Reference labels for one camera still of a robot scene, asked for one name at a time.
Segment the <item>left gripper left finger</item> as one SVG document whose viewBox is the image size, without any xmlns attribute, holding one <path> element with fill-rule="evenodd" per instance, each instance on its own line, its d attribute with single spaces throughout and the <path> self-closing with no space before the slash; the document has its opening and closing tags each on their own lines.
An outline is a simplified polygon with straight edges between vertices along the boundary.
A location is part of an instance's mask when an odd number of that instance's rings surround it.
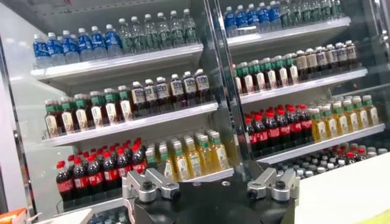
<svg viewBox="0 0 390 224">
<path fill-rule="evenodd" d="M 122 177 L 122 199 L 130 203 L 136 198 L 142 203 L 152 203 L 157 193 L 165 200 L 176 201 L 180 198 L 178 182 L 167 179 L 157 169 L 148 168 L 144 175 L 132 170 Z"/>
</svg>

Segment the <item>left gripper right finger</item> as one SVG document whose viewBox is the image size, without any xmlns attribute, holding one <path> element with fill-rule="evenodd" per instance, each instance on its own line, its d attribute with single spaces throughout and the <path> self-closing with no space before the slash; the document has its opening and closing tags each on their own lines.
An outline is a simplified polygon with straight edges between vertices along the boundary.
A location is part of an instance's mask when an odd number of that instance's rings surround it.
<svg viewBox="0 0 390 224">
<path fill-rule="evenodd" d="M 277 202 L 284 203 L 300 197 L 300 178 L 294 169 L 287 169 L 277 175 L 275 168 L 268 167 L 256 179 L 248 182 L 247 196 L 251 199 L 263 199 L 268 195 Z"/>
</svg>

